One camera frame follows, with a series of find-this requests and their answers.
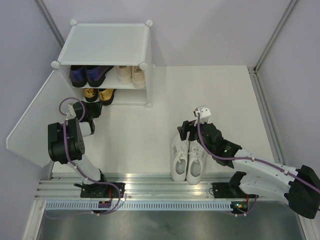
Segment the gold pointed shoe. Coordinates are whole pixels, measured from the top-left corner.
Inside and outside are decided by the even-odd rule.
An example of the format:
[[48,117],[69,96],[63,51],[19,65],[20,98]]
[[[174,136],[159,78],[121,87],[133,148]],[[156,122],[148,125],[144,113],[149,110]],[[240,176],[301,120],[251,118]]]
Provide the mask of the gold pointed shoe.
[[83,96],[89,103],[95,102],[98,99],[98,90],[96,88],[84,88]]
[[106,89],[98,89],[99,100],[103,106],[109,106],[112,104],[115,97],[116,89],[106,88]]

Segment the purple loafer shoe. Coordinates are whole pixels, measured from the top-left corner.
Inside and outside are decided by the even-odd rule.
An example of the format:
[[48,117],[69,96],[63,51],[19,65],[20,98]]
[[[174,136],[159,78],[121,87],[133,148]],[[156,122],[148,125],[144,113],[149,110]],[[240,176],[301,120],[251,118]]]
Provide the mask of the purple loafer shoe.
[[86,69],[84,65],[71,65],[69,78],[73,87],[82,88],[87,84]]
[[97,88],[102,85],[107,72],[113,68],[112,65],[87,65],[85,74],[89,86]]

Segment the beige sneaker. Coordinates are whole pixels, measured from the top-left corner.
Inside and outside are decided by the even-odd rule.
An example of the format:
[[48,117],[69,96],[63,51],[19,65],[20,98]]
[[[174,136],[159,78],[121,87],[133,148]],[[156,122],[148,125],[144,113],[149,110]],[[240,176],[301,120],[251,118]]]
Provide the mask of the beige sneaker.
[[121,84],[127,85],[132,82],[132,70],[131,66],[128,65],[118,65],[116,67],[117,77]]
[[132,84],[136,89],[144,89],[146,87],[145,73],[139,66],[131,67]]

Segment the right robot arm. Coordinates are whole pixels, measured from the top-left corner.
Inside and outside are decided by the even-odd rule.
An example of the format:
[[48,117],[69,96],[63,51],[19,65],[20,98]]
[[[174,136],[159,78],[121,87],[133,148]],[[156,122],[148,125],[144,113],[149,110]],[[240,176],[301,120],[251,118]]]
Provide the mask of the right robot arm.
[[309,166],[300,168],[260,159],[225,138],[212,123],[184,121],[177,127],[182,141],[197,143],[199,156],[206,153],[219,165],[235,170],[228,183],[228,192],[266,197],[282,202],[296,214],[314,219],[320,210],[320,178]]

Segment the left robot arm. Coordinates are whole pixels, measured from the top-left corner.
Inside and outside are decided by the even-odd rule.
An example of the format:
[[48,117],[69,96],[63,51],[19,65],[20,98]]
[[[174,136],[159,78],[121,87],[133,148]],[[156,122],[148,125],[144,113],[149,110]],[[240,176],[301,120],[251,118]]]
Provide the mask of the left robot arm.
[[125,184],[108,182],[85,155],[84,137],[94,135],[94,119],[100,117],[102,106],[99,101],[90,103],[75,97],[62,100],[58,110],[66,119],[47,126],[48,154],[53,162],[68,165],[82,177],[82,183],[74,184],[81,189],[81,198],[121,199]]

